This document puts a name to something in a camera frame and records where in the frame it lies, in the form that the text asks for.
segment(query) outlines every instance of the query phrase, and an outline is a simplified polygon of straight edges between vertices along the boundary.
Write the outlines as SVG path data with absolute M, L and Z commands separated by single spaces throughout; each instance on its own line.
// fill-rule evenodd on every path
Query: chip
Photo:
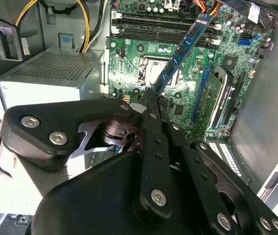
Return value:
M 182 114 L 183 114 L 183 111 L 184 111 L 184 105 L 176 104 L 174 114 L 175 114 L 175 115 L 182 115 Z
M 185 46 L 180 46 L 178 51 L 177 51 L 177 55 L 182 56 L 182 54 L 184 53 L 185 50 L 186 50 Z
M 167 64 L 166 69 L 165 69 L 165 73 L 166 73 L 167 76 L 170 75 L 170 73 L 172 72 L 173 68 L 174 68 L 173 63 Z
M 236 66 L 238 56 L 226 55 L 223 62 L 223 67 L 229 70 L 233 70 Z

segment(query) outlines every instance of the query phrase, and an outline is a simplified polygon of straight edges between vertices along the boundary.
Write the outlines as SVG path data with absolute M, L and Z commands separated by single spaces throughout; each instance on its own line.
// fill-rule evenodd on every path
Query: metal sheet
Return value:
M 99 50 L 79 54 L 72 48 L 49 48 L 0 76 L 0 81 L 78 88 L 102 54 Z
M 73 5 L 72 0 L 47 0 L 47 4 L 53 5 L 55 9 L 64 9 Z M 99 3 L 100 1 L 88 1 L 87 6 L 89 8 L 89 17 L 90 17 L 90 29 L 91 31 L 95 28 L 98 14 L 99 14 Z M 97 40 L 92 44 L 93 49 L 103 50 L 105 48 L 106 36 L 109 36 L 110 28 L 110 4 L 108 4 L 105 24 L 103 29 L 98 36 Z M 73 46 L 74 48 L 80 48 L 83 39 L 82 36 L 86 31 L 86 25 L 84 21 L 83 12 L 80 7 L 73 10 L 72 13 L 68 15 L 55 15 L 56 24 L 48 24 L 46 18 L 46 11 L 40 5 L 40 14 L 42 20 L 42 29 L 44 32 L 44 41 L 46 48 L 54 47 L 59 45 L 58 34 L 68 34 L 72 35 Z
M 278 164 L 278 27 L 274 49 L 257 69 L 232 140 L 259 184 Z

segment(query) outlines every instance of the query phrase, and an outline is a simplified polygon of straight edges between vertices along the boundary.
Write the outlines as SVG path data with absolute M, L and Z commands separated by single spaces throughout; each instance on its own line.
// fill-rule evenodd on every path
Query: white label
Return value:
M 251 7 L 248 15 L 248 19 L 257 24 L 258 15 L 260 14 L 260 8 L 251 2 Z

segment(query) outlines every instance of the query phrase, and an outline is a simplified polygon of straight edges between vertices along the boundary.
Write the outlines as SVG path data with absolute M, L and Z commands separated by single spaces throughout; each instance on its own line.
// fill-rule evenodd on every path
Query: gray metal panel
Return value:
M 72 48 L 50 48 L 3 74 L 0 81 L 78 88 L 102 54 L 99 50 L 79 54 Z
M 66 7 L 72 6 L 74 4 L 73 0 L 46 0 L 48 5 L 53 5 L 55 9 L 65 9 Z M 99 3 L 98 0 L 87 1 L 87 6 L 89 8 L 90 17 L 90 29 L 91 31 L 95 28 L 98 14 L 99 14 Z M 110 11 L 109 6 L 107 8 L 105 23 L 103 29 L 98 36 L 97 40 L 92 44 L 93 49 L 103 50 L 105 48 L 106 36 L 109 36 L 110 28 Z M 59 45 L 58 34 L 69 34 L 73 35 L 73 46 L 75 48 L 80 48 L 82 45 L 82 35 L 86 31 L 85 21 L 83 12 L 80 7 L 73 10 L 72 13 L 68 15 L 55 15 L 56 24 L 48 24 L 46 19 L 46 11 L 40 5 L 40 14 L 42 20 L 42 29 L 44 32 L 44 41 L 46 48 L 54 47 Z
M 278 163 L 278 27 L 276 42 L 257 68 L 232 132 L 232 140 L 259 184 Z
M 26 6 L 25 0 L 0 0 L 0 18 L 15 24 L 21 10 Z M 43 34 L 41 29 L 41 21 L 39 8 L 36 4 L 25 16 L 21 25 L 22 37 L 27 38 L 29 51 L 31 55 L 26 56 L 29 59 L 32 56 L 44 50 Z M 0 60 L 0 75 L 9 69 L 17 66 L 20 62 Z

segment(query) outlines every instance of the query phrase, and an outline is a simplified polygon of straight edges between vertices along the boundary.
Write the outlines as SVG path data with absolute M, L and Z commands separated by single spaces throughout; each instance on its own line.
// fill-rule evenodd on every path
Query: bolt head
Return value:
M 21 123 L 23 126 L 28 128 L 35 128 L 40 125 L 40 121 L 33 116 L 25 116 L 21 119 Z
M 276 219 L 272 219 L 272 223 L 274 224 L 274 226 L 275 226 L 275 228 L 277 228 L 278 229 L 278 220 L 276 220 Z
M 53 132 L 49 136 L 50 141 L 55 145 L 64 145 L 67 143 L 67 137 L 62 132 Z
M 179 125 L 177 125 L 177 124 L 173 124 L 173 128 L 176 130 L 176 131 L 178 131 L 180 128 L 179 128 Z
M 225 230 L 230 231 L 232 229 L 232 225 L 231 225 L 230 221 L 224 214 L 218 213 L 217 221 Z
M 152 198 L 153 202 L 160 207 L 163 207 L 166 205 L 166 196 L 159 189 L 152 190 L 151 198 Z
M 265 229 L 267 229 L 268 231 L 270 231 L 272 229 L 270 223 L 265 218 L 260 217 L 260 222 L 261 222 L 262 226 Z
M 204 149 L 204 150 L 207 149 L 207 146 L 206 146 L 204 143 L 200 143 L 200 147 L 201 147 L 202 149 Z

